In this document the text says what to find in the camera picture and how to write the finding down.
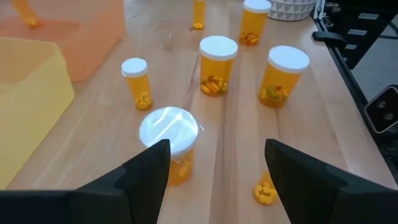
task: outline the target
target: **white lid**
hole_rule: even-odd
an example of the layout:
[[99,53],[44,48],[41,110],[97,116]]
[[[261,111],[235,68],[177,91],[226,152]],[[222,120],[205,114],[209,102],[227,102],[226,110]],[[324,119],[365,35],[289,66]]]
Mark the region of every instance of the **white lid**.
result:
[[243,9],[253,13],[266,13],[271,10],[272,4],[266,0],[245,0]]
[[146,147],[162,139],[170,140],[171,158],[178,159],[195,144],[198,123],[188,111],[169,106],[157,109],[142,120],[139,138]]
[[144,59],[130,58],[122,63],[122,74],[125,77],[140,77],[148,72],[148,65]]
[[270,49],[268,62],[286,73],[302,73],[310,65],[310,58],[294,47],[277,46]]
[[200,41],[199,49],[203,56],[217,61],[230,60],[238,53],[236,42],[221,35],[205,37]]

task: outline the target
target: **prescription bottle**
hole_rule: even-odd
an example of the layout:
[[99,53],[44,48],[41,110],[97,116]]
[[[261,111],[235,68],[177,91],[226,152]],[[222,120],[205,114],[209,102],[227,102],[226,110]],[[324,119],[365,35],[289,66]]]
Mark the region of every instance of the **prescription bottle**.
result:
[[271,205],[278,199],[278,193],[268,170],[264,172],[261,180],[254,186],[253,196],[258,203],[263,205]]
[[168,185],[182,184],[192,176],[198,123],[188,111],[170,106],[151,112],[141,123],[139,137],[146,147],[170,140]]
[[142,111],[152,109],[153,106],[147,72],[147,62],[141,58],[130,58],[122,64],[122,75],[130,86],[136,108]]
[[277,46],[268,54],[268,63],[258,93],[259,101],[271,108],[281,108],[310,65],[310,58],[299,49]]
[[206,1],[193,0],[193,28],[203,29],[205,27]]
[[238,45],[228,37],[214,35],[200,41],[200,89],[208,96],[228,91],[233,61]]
[[250,46],[259,43],[270,10],[271,3],[266,0],[245,0],[243,2],[243,17],[239,33],[240,44]]

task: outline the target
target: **wood grain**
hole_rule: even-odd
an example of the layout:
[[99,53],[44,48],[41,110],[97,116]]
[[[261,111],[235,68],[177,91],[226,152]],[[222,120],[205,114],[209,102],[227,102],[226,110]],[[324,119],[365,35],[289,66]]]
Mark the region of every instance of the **wood grain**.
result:
[[[192,1],[125,2],[128,36],[92,78],[74,84],[74,102],[9,189],[74,189],[144,150],[137,130],[146,113],[134,109],[120,74],[121,63],[129,57],[147,60],[155,109],[183,107],[203,127],[194,176],[167,190],[159,223],[289,223],[280,202],[263,207],[252,197],[266,168],[266,138],[397,188],[328,49],[310,37],[317,29],[311,18],[269,19],[260,46],[240,47],[229,93],[209,98],[199,90],[199,41],[216,34],[236,40],[242,2],[208,1],[206,29],[199,32],[190,29]],[[256,99],[267,53],[275,45],[297,47],[311,59],[280,110]]]

